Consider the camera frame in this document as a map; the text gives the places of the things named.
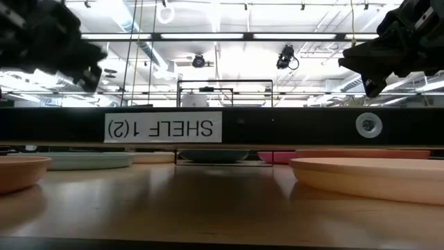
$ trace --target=pink plate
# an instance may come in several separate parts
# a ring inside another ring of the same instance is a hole
[[[274,160],[277,164],[289,164],[291,159],[297,158],[296,152],[274,152],[274,159],[272,159],[271,152],[257,152],[261,160],[266,163],[272,163]]]

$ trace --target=orange plate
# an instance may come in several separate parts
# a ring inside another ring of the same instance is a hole
[[[322,190],[444,205],[444,161],[305,158],[290,161],[296,178]]]
[[[297,150],[299,158],[397,158],[427,159],[430,151],[384,150],[384,149],[344,149],[344,150]]]
[[[0,156],[0,194],[31,187],[50,165],[46,157]]]

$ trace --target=bowl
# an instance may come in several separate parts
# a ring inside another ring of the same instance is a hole
[[[248,150],[184,150],[180,155],[195,163],[229,164],[247,158]]]
[[[50,166],[46,157],[0,156],[0,194],[32,187]]]

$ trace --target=gray plate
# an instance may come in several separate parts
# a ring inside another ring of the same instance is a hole
[[[14,153],[10,156],[44,156],[53,159],[49,170],[92,170],[128,167],[130,153]]]

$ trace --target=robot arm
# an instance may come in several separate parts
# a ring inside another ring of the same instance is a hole
[[[377,27],[378,38],[344,50],[340,66],[361,74],[368,97],[376,97],[386,78],[411,72],[433,76],[444,69],[442,0],[404,0]]]
[[[54,0],[0,0],[0,68],[40,69],[73,78],[86,92],[99,84],[106,57],[81,39],[80,20]]]

